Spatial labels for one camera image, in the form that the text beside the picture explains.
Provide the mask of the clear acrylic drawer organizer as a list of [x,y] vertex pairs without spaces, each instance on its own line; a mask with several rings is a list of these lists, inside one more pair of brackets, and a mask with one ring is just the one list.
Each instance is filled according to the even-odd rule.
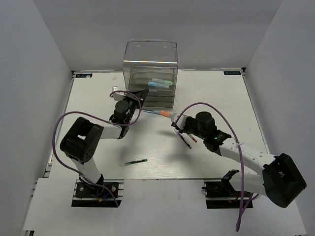
[[[172,109],[178,75],[177,43],[168,40],[130,40],[123,58],[123,75],[128,91],[148,89],[147,108]],[[173,82],[169,89],[148,86],[152,78]]]

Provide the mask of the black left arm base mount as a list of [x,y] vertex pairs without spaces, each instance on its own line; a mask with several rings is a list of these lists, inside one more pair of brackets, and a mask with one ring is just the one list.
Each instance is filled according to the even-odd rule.
[[87,187],[80,180],[74,186],[72,197],[72,207],[92,207],[92,208],[115,208],[121,204],[124,193],[124,180],[105,180],[104,186],[107,187],[115,197],[111,196],[108,190],[94,189]]

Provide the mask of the green cap highlighter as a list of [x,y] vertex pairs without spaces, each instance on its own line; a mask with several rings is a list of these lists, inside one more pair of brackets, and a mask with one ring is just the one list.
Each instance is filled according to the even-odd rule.
[[158,78],[152,78],[152,81],[157,82],[157,83],[163,83],[167,85],[173,85],[172,81],[169,80],[163,80],[163,79],[158,79]]

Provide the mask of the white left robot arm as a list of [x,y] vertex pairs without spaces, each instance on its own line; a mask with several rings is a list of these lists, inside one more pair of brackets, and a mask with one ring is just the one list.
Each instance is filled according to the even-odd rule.
[[142,107],[149,90],[124,91],[113,89],[110,93],[115,101],[115,109],[110,119],[104,120],[96,116],[77,112],[105,123],[104,126],[94,124],[84,117],[79,117],[70,127],[60,143],[60,150],[71,159],[76,169],[67,167],[79,174],[79,178],[87,183],[87,190],[93,196],[103,193],[103,175],[97,169],[93,155],[101,139],[122,139],[129,131],[129,127],[137,122],[140,115],[132,120],[136,110]]

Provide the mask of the purple ink pen refill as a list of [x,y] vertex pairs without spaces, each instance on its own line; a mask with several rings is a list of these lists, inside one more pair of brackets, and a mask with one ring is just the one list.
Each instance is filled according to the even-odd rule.
[[179,136],[179,138],[185,143],[185,145],[189,148],[192,149],[191,145],[188,143],[188,141],[176,130],[174,129],[175,133]]

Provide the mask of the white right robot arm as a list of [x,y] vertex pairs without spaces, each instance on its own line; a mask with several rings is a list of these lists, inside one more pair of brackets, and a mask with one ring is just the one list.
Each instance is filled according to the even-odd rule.
[[174,113],[171,121],[179,133],[202,139],[210,152],[242,163],[253,171],[243,174],[240,170],[230,170],[220,181],[206,182],[203,189],[207,198],[236,197],[244,191],[246,197],[256,193],[285,208],[307,187],[289,155],[263,153],[237,143],[231,135],[217,129],[209,112],[199,112],[195,117]]

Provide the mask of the orange cap highlighter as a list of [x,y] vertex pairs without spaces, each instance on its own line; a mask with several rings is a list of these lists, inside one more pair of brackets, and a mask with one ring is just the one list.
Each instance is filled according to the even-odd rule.
[[160,111],[159,113],[161,116],[164,116],[166,118],[171,119],[172,122],[175,122],[177,120],[177,118],[179,117],[179,113],[177,112],[168,112],[168,111]]

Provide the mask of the blue cap highlighter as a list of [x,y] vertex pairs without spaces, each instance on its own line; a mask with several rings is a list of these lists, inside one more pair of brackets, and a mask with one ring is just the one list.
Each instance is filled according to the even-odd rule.
[[152,81],[148,82],[148,86],[154,87],[154,88],[162,88],[162,89],[169,89],[170,88],[170,85],[168,85],[168,84],[157,83],[157,82],[152,82]]

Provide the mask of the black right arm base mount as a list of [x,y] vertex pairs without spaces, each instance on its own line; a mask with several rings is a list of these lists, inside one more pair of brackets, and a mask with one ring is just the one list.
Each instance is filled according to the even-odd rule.
[[241,203],[241,192],[236,191],[230,180],[239,170],[230,170],[221,179],[204,181],[201,188],[205,193],[207,209],[238,209]]

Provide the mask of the green ink pen refill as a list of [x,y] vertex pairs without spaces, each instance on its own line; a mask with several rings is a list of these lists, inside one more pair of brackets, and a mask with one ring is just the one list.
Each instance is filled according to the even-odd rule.
[[133,161],[129,161],[129,162],[125,162],[125,163],[121,164],[120,167],[139,164],[139,163],[143,163],[143,162],[147,162],[147,161],[148,161],[148,159],[133,160]]

